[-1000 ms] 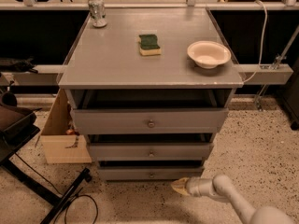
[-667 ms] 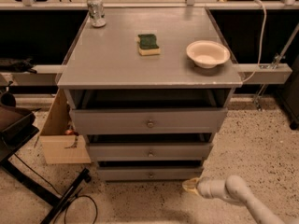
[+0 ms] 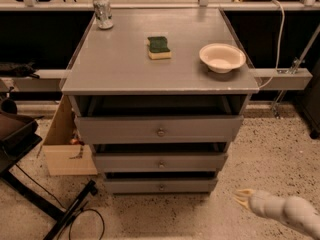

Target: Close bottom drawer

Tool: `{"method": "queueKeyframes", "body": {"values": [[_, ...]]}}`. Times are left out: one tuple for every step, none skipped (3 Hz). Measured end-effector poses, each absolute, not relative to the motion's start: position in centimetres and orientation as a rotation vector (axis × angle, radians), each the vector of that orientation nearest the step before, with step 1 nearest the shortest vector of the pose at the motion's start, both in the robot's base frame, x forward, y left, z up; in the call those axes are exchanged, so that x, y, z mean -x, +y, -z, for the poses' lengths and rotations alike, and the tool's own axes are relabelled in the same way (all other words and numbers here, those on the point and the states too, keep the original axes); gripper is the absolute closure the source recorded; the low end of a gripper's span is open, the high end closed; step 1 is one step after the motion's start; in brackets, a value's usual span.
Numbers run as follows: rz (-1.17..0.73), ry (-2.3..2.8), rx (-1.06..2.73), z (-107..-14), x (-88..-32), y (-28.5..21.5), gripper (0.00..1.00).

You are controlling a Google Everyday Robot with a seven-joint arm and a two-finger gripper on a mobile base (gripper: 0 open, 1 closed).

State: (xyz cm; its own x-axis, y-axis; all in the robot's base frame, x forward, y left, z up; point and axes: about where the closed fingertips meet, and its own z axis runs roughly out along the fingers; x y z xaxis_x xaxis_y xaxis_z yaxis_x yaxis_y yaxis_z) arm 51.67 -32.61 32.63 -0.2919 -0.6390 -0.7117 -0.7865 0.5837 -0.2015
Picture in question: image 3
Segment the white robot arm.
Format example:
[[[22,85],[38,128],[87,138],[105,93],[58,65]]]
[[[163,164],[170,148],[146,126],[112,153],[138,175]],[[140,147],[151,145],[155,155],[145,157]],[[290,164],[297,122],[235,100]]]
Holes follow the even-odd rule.
[[[258,217],[273,219],[313,240],[320,240],[320,214],[304,198],[283,198],[263,190],[241,189],[235,192],[234,200]]]

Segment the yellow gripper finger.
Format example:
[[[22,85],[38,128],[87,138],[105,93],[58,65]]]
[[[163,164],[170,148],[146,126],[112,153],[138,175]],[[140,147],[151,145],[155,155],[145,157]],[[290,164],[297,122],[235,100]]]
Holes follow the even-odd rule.
[[[234,197],[234,200],[240,204],[243,208],[249,210],[250,207],[249,207],[249,202],[248,202],[248,199],[247,198],[241,198],[241,197],[238,197],[238,196],[235,196]]]
[[[235,192],[235,195],[237,197],[247,198],[247,197],[251,197],[254,193],[255,193],[255,191],[253,189],[238,189]]]

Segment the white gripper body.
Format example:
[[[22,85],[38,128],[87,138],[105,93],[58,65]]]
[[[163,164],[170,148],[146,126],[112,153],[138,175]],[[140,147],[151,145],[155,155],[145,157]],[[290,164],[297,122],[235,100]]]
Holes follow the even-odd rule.
[[[250,210],[259,217],[274,220],[283,218],[285,199],[282,197],[258,190],[249,197],[248,203]]]

